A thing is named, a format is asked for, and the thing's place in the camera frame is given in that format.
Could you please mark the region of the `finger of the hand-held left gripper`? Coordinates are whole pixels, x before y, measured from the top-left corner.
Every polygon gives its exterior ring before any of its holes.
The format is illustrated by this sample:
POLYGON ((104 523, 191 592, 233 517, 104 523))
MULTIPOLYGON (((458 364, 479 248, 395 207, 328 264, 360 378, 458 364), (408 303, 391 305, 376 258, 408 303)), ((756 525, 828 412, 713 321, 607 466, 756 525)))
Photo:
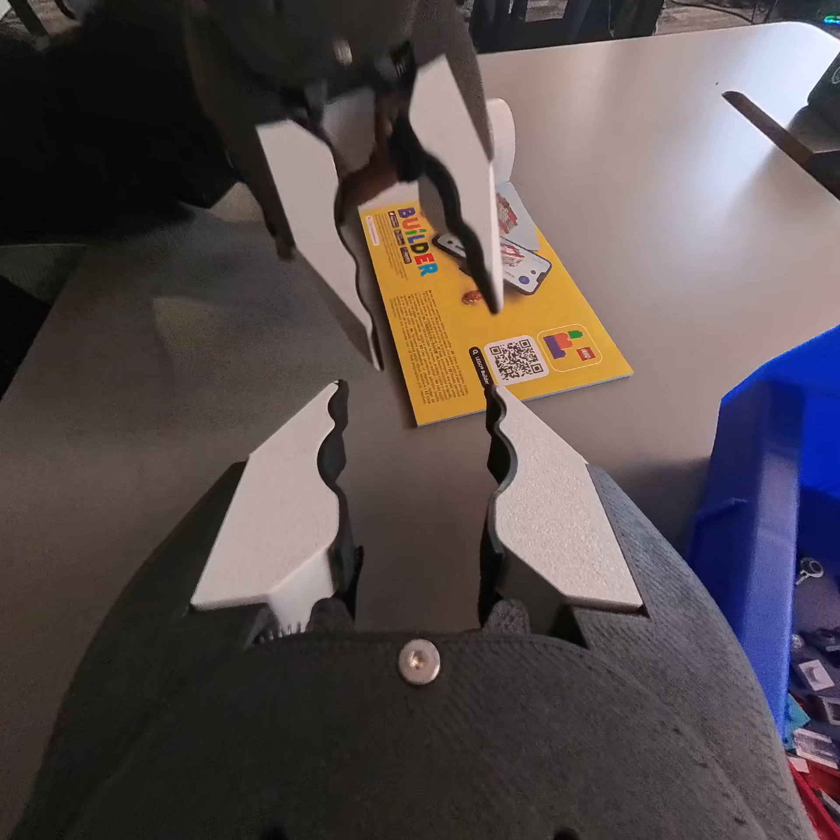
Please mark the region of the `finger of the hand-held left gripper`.
POLYGON ((407 45, 398 58, 391 134, 396 173, 417 184, 436 235, 456 239, 486 306, 498 314, 504 290, 491 142, 483 139, 446 56, 418 62, 407 45))
POLYGON ((382 352, 360 294, 360 266, 341 232, 340 179, 329 144, 298 122, 285 119, 257 128, 271 182, 280 199, 292 251, 308 270, 355 349, 377 371, 382 352))

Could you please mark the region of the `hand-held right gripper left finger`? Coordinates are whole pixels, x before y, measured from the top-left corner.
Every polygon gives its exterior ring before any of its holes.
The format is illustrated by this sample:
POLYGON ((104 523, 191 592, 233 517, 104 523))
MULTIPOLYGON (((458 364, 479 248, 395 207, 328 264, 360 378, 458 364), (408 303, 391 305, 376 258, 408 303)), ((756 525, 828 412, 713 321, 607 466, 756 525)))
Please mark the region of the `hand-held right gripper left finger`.
POLYGON ((347 382, 330 383, 248 456, 192 608, 263 605, 293 634, 318 602, 352 596, 357 554, 339 485, 348 401, 347 382))

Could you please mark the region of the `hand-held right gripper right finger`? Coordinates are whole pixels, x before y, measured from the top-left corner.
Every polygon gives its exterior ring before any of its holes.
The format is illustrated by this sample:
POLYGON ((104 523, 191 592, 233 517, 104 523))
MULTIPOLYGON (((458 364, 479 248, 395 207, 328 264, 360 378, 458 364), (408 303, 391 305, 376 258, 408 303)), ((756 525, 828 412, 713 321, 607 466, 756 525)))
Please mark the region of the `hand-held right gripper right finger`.
POLYGON ((530 631, 555 635, 575 608, 646 608, 588 461, 500 385, 486 390, 487 466, 497 488, 479 552, 478 616, 517 602, 530 631))

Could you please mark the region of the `toy brick instruction booklet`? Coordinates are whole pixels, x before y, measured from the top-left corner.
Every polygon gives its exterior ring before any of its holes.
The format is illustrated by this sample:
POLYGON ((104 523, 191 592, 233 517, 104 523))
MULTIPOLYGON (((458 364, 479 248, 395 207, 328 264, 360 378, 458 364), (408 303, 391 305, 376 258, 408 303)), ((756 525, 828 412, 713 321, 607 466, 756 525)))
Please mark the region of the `toy brick instruction booklet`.
POLYGON ((512 112, 487 102, 497 157, 505 307, 494 315, 460 241, 438 232, 415 185, 360 210, 375 280, 417 426, 484 412, 485 391, 530 400, 633 374, 511 183, 512 112))

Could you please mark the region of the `person's left hand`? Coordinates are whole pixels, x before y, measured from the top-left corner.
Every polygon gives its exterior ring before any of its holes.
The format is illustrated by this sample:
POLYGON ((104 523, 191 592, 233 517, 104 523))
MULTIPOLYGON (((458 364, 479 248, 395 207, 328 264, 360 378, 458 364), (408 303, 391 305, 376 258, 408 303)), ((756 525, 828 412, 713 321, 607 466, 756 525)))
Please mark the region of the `person's left hand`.
POLYGON ((343 217, 400 181, 392 157, 393 113, 379 103, 374 113, 374 146, 363 166, 339 180, 339 211, 343 217))

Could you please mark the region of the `wide blue plastic bin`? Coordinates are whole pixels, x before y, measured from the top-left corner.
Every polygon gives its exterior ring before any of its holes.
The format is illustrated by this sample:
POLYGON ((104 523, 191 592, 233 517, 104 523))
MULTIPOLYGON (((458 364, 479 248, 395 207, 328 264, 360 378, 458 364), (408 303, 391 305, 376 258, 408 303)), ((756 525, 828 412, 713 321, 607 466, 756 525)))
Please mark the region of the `wide blue plastic bin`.
POLYGON ((761 365, 720 401, 687 562, 786 735, 800 551, 838 570, 839 328, 761 365))

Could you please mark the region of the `pile of mixed toy bricks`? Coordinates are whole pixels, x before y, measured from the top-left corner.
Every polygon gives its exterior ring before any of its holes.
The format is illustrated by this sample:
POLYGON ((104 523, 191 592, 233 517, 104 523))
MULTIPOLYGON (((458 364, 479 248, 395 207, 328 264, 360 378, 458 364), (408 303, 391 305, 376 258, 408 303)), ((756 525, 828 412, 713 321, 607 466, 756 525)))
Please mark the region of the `pile of mixed toy bricks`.
POLYGON ((838 563, 804 554, 794 578, 785 748, 817 838, 839 838, 838 563))

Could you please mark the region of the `black desktop device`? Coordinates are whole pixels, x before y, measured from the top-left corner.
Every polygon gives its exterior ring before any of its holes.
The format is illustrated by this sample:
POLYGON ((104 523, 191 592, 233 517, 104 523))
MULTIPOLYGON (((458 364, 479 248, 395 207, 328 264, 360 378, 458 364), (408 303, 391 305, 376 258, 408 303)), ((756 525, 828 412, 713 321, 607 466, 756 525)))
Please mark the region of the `black desktop device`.
POLYGON ((809 109, 837 133, 839 132, 839 65, 840 55, 836 55, 807 99, 809 109))

